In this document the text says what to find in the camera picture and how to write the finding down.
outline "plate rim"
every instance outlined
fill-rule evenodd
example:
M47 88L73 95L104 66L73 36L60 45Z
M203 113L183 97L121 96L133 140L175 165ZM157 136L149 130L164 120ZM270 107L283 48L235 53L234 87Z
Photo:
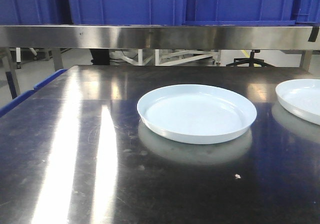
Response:
M288 112L296 115L297 117L299 118L302 118L304 120L307 120L308 122L312 122L312 123L315 123L315 121L311 121L311 118L308 118L308 117L305 117L304 115L299 115L298 113L294 112L294 110L290 110L290 109L296 109L298 110L299 112L304 112L310 116L314 116L314 117L318 117L319 121L317 121L315 124L318 124L320 125L320 115L319 114L315 114L315 113L312 113L310 111L307 111L301 107L298 107L296 105L293 105L291 103L289 103L286 99L283 98L283 96L281 94L279 94L280 92L280 88L282 85L286 84L286 83L295 83L295 82L301 82L301 81L312 81L312 82L318 82L319 83L319 88L320 88L320 79L316 79L316 78L300 78L300 79L290 79L290 80L287 80L287 81L284 81L284 82L281 82L279 83L276 87L275 87L275 93L277 95L277 98L279 100L279 103L281 104L281 106L287 110ZM290 106L290 108L288 109L288 107L284 107L282 102L285 102L286 105Z
M246 126L242 126L240 129L237 129L235 131L231 131L231 132L228 132L228 133L220 133L220 134L211 134L211 135L195 135L195 134L187 134L187 133L179 133L179 132L174 132L174 131L170 131L168 129L164 129L164 128L161 128L159 127L159 125L155 125L154 123L150 122L147 120L148 123L145 123L145 117L144 115L141 114L140 110L139 110L139 104L141 103L140 101L142 100L142 98L144 98L145 96L147 96L148 94L150 94L151 92L156 92L156 91L159 91L160 89L165 89L165 88L170 88L170 87L175 87L175 86L204 86L204 87L210 87L210 88L214 88L214 89L219 89L219 90L223 90L224 92L230 92L232 93L233 95L236 95L244 100L246 100L248 102L248 104L251 105L252 107L252 110L254 111L254 117L252 116L252 120L250 120L249 124L246 125ZM237 133L237 132L240 132L244 129L247 129L248 127L250 127L250 125L256 120L257 118L257 109L255 107L255 105L249 100L247 99L246 97L234 92L234 91L231 91L231 90L228 90L228 89L225 89L225 88L220 88L220 87L216 87L216 86L212 86L212 85L204 85L204 84L174 84L174 85L168 85L168 86L164 86L164 87L160 87L160 88L156 88L156 89L153 89L149 92L147 92L146 94L144 94L140 99L139 101L137 102L137 105L136 105L136 108L137 108L137 111L142 119L142 121L145 123L145 125L148 127L149 124L157 127L159 130L164 130L166 132L170 132L170 133L174 133L174 134L178 134L178 135L184 135L186 137L215 137L215 136L223 136L223 135L230 135L230 134L234 134L234 133Z

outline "white metal frame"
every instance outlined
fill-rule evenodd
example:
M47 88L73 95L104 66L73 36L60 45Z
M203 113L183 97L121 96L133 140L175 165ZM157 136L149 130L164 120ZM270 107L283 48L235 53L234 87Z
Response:
M144 66L144 65L148 64L155 57L154 54L152 54L151 56L144 59L143 49L138 49L138 61L135 61L134 59L125 56L123 54L123 52L121 52L121 51L115 51L115 53L117 54L118 58L120 58L130 64L138 65L138 66Z
M176 52L167 53L168 50L162 50L162 49L155 49L155 65L156 66L172 66L172 65L179 65L203 58L215 58L216 63L220 65L221 60L221 50L211 50L211 51L202 51L202 50L178 50ZM186 54L199 54L197 56L184 58L183 55ZM171 57L177 57L178 60L173 61L167 61L163 62L163 59L165 58L171 58Z
M29 50L31 51L31 53L36 57L38 54L35 51L34 48L29 48ZM21 48L16 48L15 49L15 59L16 59L16 68L20 69L21 68Z

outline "blue table edge trim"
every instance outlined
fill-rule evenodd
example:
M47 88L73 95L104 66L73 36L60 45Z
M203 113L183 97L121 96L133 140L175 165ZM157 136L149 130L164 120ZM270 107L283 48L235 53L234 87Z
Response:
M67 69L59 69L56 72L54 72L52 75L48 76L46 79L42 80L41 82L37 83L33 88L35 91L38 91L39 89L45 87L48 83L55 80L57 77L59 77L61 74L66 72Z
M32 96L34 93L36 93L38 90L41 88L45 87L48 83L51 81L55 80L57 77L59 77L61 74L66 72L67 69L59 69L56 72L54 72L52 75L44 79L43 81L37 83L33 88L34 90L28 90L24 92L23 94L19 95L15 99L13 99L10 103L5 105L4 107L0 108L0 118L5 115L6 113L10 112L13 110L15 107L17 107L19 104L24 102L27 98Z

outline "small white debris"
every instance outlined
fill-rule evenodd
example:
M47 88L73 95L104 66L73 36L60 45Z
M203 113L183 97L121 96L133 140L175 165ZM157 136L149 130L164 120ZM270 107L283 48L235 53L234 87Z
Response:
M143 150L143 151L140 152L140 155L141 155L141 156L146 156L146 155L148 155L148 152L145 151L145 150Z
M144 171L144 170L145 170L145 167L144 167L144 165L139 165L139 166L138 166L138 169L139 169L140 171Z

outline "black tape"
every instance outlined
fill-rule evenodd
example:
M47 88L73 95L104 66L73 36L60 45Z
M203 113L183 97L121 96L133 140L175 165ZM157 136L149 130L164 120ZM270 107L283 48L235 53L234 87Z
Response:
M308 42L313 42L314 43L317 40L318 34L319 34L319 30L320 30L319 27L312 27L311 34L310 34Z

